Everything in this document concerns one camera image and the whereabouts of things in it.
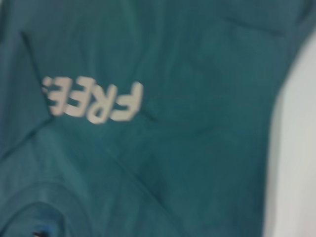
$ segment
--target teal t-shirt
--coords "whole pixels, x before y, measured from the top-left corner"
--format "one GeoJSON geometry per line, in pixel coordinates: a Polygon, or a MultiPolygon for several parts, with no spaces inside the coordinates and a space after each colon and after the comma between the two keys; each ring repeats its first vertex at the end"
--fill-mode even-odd
{"type": "Polygon", "coordinates": [[[4,0],[0,236],[260,237],[271,112],[314,0],[4,0]]]}

